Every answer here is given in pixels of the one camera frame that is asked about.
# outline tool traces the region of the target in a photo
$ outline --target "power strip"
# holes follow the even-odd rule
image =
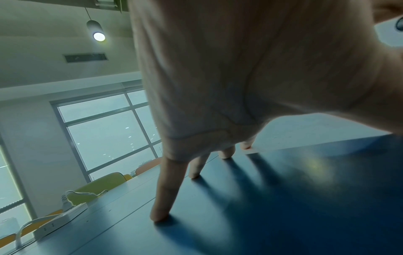
[[[62,226],[66,225],[70,221],[72,221],[75,217],[80,215],[80,213],[84,212],[88,208],[87,204],[79,204],[57,216],[56,218],[52,219],[51,221],[45,223],[37,230],[34,231],[34,238],[35,241],[49,235],[53,231],[61,228]]]

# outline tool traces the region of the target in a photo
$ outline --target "window frame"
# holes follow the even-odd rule
[[[15,202],[11,203],[11,204],[8,204],[8,205],[6,205],[4,207],[1,207],[0,208],[0,214],[6,212],[8,210],[11,210],[11,209],[13,209],[13,208],[15,208],[17,206],[25,204],[26,209],[28,211],[29,217],[31,219],[38,218],[38,216],[35,213],[35,210],[34,210],[32,204],[31,204],[31,201],[28,198],[28,194],[27,194],[24,186],[22,185],[21,178],[18,175],[18,173],[15,171],[13,161],[11,160],[10,154],[8,153],[7,147],[5,146],[5,142],[4,142],[3,138],[1,137],[1,135],[0,135],[0,148],[1,148],[0,156],[2,154],[3,157],[5,158],[5,160],[6,160],[7,164],[8,164],[7,168],[9,170],[10,174],[11,174],[11,177],[15,181],[15,185],[16,185],[17,190],[20,192],[20,195],[21,195],[20,200],[17,200]]]
[[[98,171],[98,170],[100,170],[102,168],[105,168],[107,166],[110,166],[110,165],[112,165],[112,164],[114,164],[114,163],[116,163],[116,162],[118,162],[120,160],[128,158],[128,157],[130,157],[130,156],[132,156],[132,155],[134,155],[136,153],[139,153],[139,152],[141,152],[143,150],[146,150],[148,148],[151,149],[152,153],[154,154],[154,157],[158,158],[158,155],[157,155],[157,153],[156,153],[156,151],[154,149],[154,146],[159,144],[159,143],[161,143],[161,139],[159,139],[159,140],[157,140],[155,142],[150,141],[150,139],[149,139],[149,137],[148,137],[148,135],[147,135],[147,133],[146,133],[146,131],[144,129],[144,126],[141,123],[140,118],[139,118],[139,116],[138,116],[138,114],[136,112],[136,109],[144,107],[144,106],[148,106],[149,104],[148,104],[148,102],[146,102],[146,103],[140,103],[140,104],[137,104],[137,105],[133,105],[132,102],[130,101],[129,96],[128,96],[128,93],[141,91],[141,90],[144,90],[143,86],[138,85],[138,86],[135,86],[135,87],[125,88],[125,89],[113,90],[113,91],[102,92],[102,93],[98,93],[98,94],[85,95],[85,96],[80,96],[80,97],[72,97],[72,98],[67,98],[67,99],[63,99],[63,100],[50,102],[50,104],[53,107],[53,110],[54,110],[54,112],[56,114],[56,117],[57,117],[57,119],[59,121],[59,124],[62,127],[62,130],[63,130],[63,132],[64,132],[64,134],[65,134],[65,136],[66,136],[66,138],[68,140],[68,143],[70,144],[70,147],[71,147],[71,149],[73,151],[73,154],[74,154],[74,156],[75,156],[75,158],[76,158],[76,160],[77,160],[77,162],[78,162],[78,164],[80,166],[80,169],[81,169],[81,171],[82,171],[82,173],[84,175],[84,178],[85,178],[87,183],[91,182],[90,174],[92,174],[92,173],[94,173],[94,172],[96,172],[96,171]],[[99,113],[99,114],[95,114],[95,115],[92,115],[92,116],[80,118],[80,119],[73,120],[73,121],[67,121],[67,122],[64,122],[62,114],[59,111],[60,106],[71,105],[71,104],[75,104],[75,103],[82,103],[82,102],[86,102],[86,101],[90,101],[90,100],[96,100],[96,99],[105,98],[105,97],[111,97],[111,96],[115,96],[115,95],[125,95],[126,100],[129,103],[129,106],[128,107],[123,107],[123,108],[120,108],[120,109],[116,109],[116,110],[111,110],[111,111],[108,111],[108,112],[105,112],[105,113]],[[108,161],[108,162],[106,162],[106,163],[104,163],[102,165],[99,165],[97,167],[94,167],[92,169],[87,169],[87,167],[85,166],[84,161],[83,161],[83,159],[82,159],[82,157],[80,155],[80,152],[77,149],[76,144],[74,143],[73,138],[72,138],[72,136],[71,136],[71,134],[70,134],[70,132],[68,130],[68,127],[78,125],[78,124],[82,124],[82,123],[85,123],[85,122],[88,122],[88,121],[93,121],[93,120],[96,120],[96,119],[99,119],[99,118],[108,117],[108,116],[115,115],[115,114],[122,113],[122,112],[126,112],[126,111],[132,111],[133,112],[133,114],[134,114],[134,116],[135,116],[135,118],[137,120],[137,123],[139,124],[140,129],[141,129],[141,131],[142,131],[142,133],[143,133],[148,145],[143,146],[143,147],[141,147],[139,149],[136,149],[134,151],[131,151],[131,152],[125,154],[125,155],[122,155],[122,156],[120,156],[118,158],[115,158],[115,159],[113,159],[111,161]]]

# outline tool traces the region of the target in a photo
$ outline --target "large window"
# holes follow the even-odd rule
[[[134,170],[162,156],[144,90],[56,104],[87,181]]]
[[[0,239],[18,232],[31,220],[9,162],[0,137]]]

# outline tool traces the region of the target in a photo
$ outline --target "power cord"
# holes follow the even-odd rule
[[[87,196],[99,197],[99,196],[105,194],[106,192],[108,192],[108,190],[104,190],[99,194],[90,193],[90,192],[75,192],[73,190],[68,190],[62,195],[62,210],[63,210],[63,212],[67,212],[68,210],[70,210],[71,208],[74,207],[73,203],[67,198],[67,195],[70,194],[70,193],[74,193],[74,194],[77,194],[77,195],[87,195]],[[54,218],[56,218],[57,216],[59,216],[61,214],[62,213],[55,214],[55,215],[49,215],[49,216],[34,219],[32,221],[29,221],[29,222],[25,223],[20,228],[20,230],[16,233],[16,251],[18,251],[19,249],[22,248],[21,235],[22,235],[22,231],[23,231],[24,228],[26,228],[27,226],[29,226],[31,224],[37,223],[37,222],[54,219]]]

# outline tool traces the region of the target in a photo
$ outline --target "lamp cord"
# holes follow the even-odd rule
[[[91,19],[91,16],[90,16],[90,15],[89,15],[89,13],[88,13],[87,8],[86,8],[86,7],[84,7],[84,9],[85,9],[85,11],[86,11],[86,12],[87,12],[87,14],[88,14],[89,20],[92,20],[92,19]]]

